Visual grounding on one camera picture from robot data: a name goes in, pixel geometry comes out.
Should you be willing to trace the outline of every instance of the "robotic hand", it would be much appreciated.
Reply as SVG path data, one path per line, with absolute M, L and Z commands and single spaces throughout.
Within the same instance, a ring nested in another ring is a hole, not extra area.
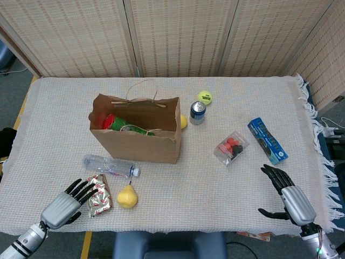
M 326 233 L 314 224 L 316 212 L 302 189 L 296 186 L 283 170 L 268 165 L 264 165 L 261 170 L 267 174 L 278 191 L 285 212 L 270 213 L 262 208 L 258 209 L 259 212 L 271 219 L 291 220 L 293 224 L 301 227 L 300 235 L 315 258 L 341 259 Z
M 81 179 L 78 179 L 60 193 L 41 213 L 41 222 L 32 225 L 27 232 L 15 240 L 0 254 L 0 259 L 29 258 L 47 238 L 49 229 L 58 229 L 74 222 L 81 215 L 77 210 L 98 191 L 95 189 L 86 194 L 95 185 L 91 184 L 84 188 L 87 181 L 75 188 L 80 181 Z

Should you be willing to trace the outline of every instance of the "blue cardboard box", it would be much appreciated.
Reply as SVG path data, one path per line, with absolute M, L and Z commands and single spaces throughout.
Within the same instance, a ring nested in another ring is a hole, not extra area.
M 268 131 L 260 117 L 253 119 L 248 124 L 248 128 L 253 133 L 254 137 L 257 139 L 273 165 L 276 165 L 288 158 L 284 149 Z

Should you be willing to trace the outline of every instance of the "green light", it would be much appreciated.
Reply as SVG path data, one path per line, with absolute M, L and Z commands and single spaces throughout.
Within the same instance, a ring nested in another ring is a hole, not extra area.
M 316 249 L 316 252 L 319 252 L 319 248 Z M 320 249 L 319 255 L 322 255 L 323 251 Z

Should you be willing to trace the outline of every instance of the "yellow pear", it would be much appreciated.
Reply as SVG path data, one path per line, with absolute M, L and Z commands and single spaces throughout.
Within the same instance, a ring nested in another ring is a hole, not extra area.
M 119 192 L 116 198 L 118 204 L 124 208 L 133 208 L 138 202 L 138 197 L 131 185 L 127 185 Z

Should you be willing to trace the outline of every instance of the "tablecloth fringe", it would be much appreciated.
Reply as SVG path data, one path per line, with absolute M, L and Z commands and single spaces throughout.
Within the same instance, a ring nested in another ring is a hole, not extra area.
M 312 126 L 314 131 L 314 148 L 318 153 L 318 158 L 320 159 L 323 169 L 323 179 L 324 179 L 324 188 L 325 193 L 327 195 L 327 206 L 328 206 L 328 220 L 330 221 L 333 228 L 343 230 L 342 228 L 338 228 L 335 224 L 332 223 L 332 220 L 337 220 L 345 216 L 343 212 L 337 210 L 337 208 L 342 208 L 342 205 L 336 202 L 335 200 L 340 200 L 339 196 L 333 193 L 329 188 L 330 187 L 338 187 L 338 177 L 332 172 L 328 167 L 334 167 L 334 162 L 327 160 L 321 151 L 318 135 L 323 132 L 323 125 L 320 124 L 316 118 L 318 117 L 318 112 L 315 109 L 315 106 L 308 102 L 309 92 L 307 90 L 307 85 L 309 82 L 305 82 L 303 77 L 297 74 L 295 76 L 298 86 L 301 88 L 304 97 L 300 97 L 299 99 L 303 100 L 304 108 L 307 110 L 310 118 L 312 119 Z

